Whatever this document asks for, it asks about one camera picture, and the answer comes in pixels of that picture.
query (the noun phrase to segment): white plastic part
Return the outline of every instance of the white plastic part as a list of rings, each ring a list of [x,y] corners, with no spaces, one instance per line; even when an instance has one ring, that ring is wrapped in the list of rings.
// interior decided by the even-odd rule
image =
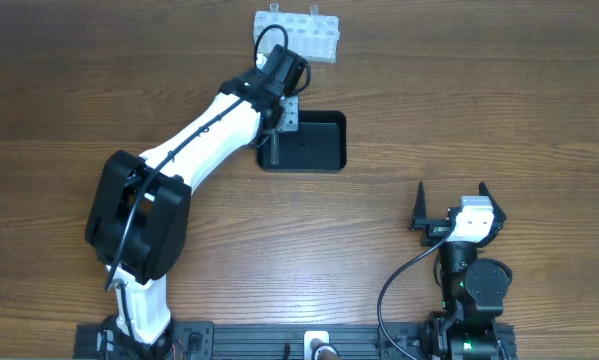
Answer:
[[[166,275],[159,280],[148,280],[145,285],[135,281],[135,277],[121,268],[117,268],[113,284],[126,284],[126,307],[130,315],[130,326],[136,341],[152,345],[170,322],[170,309],[166,304]],[[115,288],[117,293],[117,327],[124,334],[130,335],[121,302],[121,286]]]
[[[447,241],[478,243],[490,234],[494,221],[492,202],[487,196],[462,196],[461,212]]]
[[[253,38],[268,25],[278,24],[288,32],[288,48],[308,61],[334,63],[337,60],[339,41],[339,18],[319,15],[317,5],[310,7],[310,14],[282,13],[279,4],[270,4],[270,11],[257,11]],[[277,44],[283,44],[280,30],[271,29],[259,44],[259,52],[268,55]]]
[[[154,149],[144,151],[139,156],[146,160],[146,165],[156,167],[170,151],[197,131],[201,125],[212,120],[237,100],[239,98],[235,95],[218,94],[210,107],[197,120],[170,140]],[[206,176],[228,155],[252,142],[257,135],[261,116],[251,106],[249,102],[244,101],[220,121],[210,125],[208,132],[201,133],[192,140],[175,156],[174,161],[161,169],[161,173],[170,177],[181,176],[184,183],[194,192]]]

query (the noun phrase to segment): table top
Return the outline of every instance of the table top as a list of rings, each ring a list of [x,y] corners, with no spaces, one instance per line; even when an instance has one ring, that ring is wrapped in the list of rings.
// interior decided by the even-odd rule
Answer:
[[[308,12],[311,2],[282,3]],[[375,324],[422,252],[417,183],[445,215],[485,181],[508,215],[487,247],[515,281],[521,358],[599,358],[599,1],[320,1],[336,64],[302,109],[347,116],[336,174],[263,172],[254,151],[192,198],[168,274],[178,319]],[[0,356],[70,357],[116,313],[84,227],[106,159],[162,143],[251,66],[263,1],[0,0]],[[433,258],[387,321],[441,307]]]

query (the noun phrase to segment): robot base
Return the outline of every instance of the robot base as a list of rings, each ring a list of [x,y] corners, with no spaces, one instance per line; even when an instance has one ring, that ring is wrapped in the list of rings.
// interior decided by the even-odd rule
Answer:
[[[108,351],[97,351],[97,336],[101,325],[78,325],[74,358],[133,359],[126,349],[112,344]],[[424,324],[386,323],[386,328],[397,343],[415,357],[426,360],[421,352]],[[181,321],[174,323],[177,360],[183,348],[186,360],[304,360],[304,334],[306,331],[327,331],[330,344],[344,360],[403,360],[404,355],[395,350],[383,337],[376,325],[215,325],[210,321]],[[500,339],[507,345],[510,357],[516,359],[517,347],[513,327],[497,324]],[[169,353],[166,359],[172,359]]]

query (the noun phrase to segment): white egg carton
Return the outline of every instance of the white egg carton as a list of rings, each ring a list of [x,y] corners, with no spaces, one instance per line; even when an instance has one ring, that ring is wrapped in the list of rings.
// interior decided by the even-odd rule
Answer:
[[[257,11],[255,14],[253,39],[268,25],[278,24],[288,32],[288,48],[308,61],[334,63],[337,60],[339,41],[339,18],[319,15],[317,5],[310,7],[310,14],[282,13],[279,4],[270,4],[270,11]],[[259,53],[269,55],[272,48],[283,45],[283,33],[271,29],[259,44]]]

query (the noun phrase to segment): wooden surface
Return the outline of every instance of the wooden surface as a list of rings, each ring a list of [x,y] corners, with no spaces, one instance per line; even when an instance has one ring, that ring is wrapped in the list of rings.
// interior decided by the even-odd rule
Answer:
[[[320,1],[335,65],[303,109],[348,118],[339,174],[233,155],[194,194],[168,275],[179,319],[376,323],[420,253],[416,185],[445,215],[486,181],[508,214],[489,257],[515,272],[502,320],[521,358],[599,359],[599,1]],[[282,3],[306,12],[310,2]],[[251,63],[264,1],[0,0],[0,356],[69,357],[115,313],[84,227],[105,160],[183,128]],[[432,258],[387,320],[440,309]]]

